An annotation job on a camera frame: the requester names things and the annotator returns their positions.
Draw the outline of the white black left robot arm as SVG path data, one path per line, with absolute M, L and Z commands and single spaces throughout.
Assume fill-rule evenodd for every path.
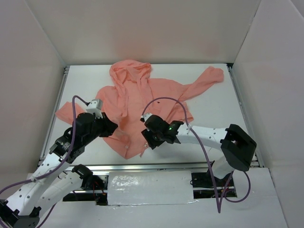
M 40 227 L 40 218 L 52 210 L 57 202 L 77 189 L 103 190 L 105 182 L 86 166 L 72 168 L 65 177 L 56 182 L 85 147 L 98 137 L 109 137 L 118 125 L 105 113 L 81 113 L 72 127 L 56 139 L 49 154 L 32 176 L 18 182 L 19 189 L 7 199 L 0 201 L 0 224 L 9 228 Z

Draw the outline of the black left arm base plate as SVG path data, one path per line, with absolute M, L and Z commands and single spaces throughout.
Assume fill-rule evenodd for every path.
M 92 175 L 82 180 L 80 189 L 82 190 L 105 190 L 107 189 L 107 175 Z

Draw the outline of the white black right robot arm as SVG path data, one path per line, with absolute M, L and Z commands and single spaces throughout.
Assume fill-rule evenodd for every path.
M 222 152 L 221 158 L 212 162 L 207 173 L 207 182 L 219 185 L 231 172 L 249 171 L 257 143 L 240 126 L 207 128 L 187 125 L 182 121 L 167 123 L 161 117 L 147 113 L 141 116 L 146 127 L 142 135 L 151 149 L 164 142 L 168 144 L 199 144 Z

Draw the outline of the pink hooded zip jacket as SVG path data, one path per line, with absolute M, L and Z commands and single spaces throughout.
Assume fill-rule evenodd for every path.
M 224 81 L 221 68 L 209 66 L 190 84 L 181 84 L 166 78 L 151 78 L 152 66 L 135 60 L 113 64 L 109 76 L 113 85 L 97 92 L 103 101 L 102 112 L 118 124 L 112 136 L 104 138 L 112 153 L 124 160 L 142 155 L 148 145 L 141 132 L 143 111 L 155 114 L 167 122 L 188 121 L 194 117 L 187 101 L 193 99 L 217 83 Z

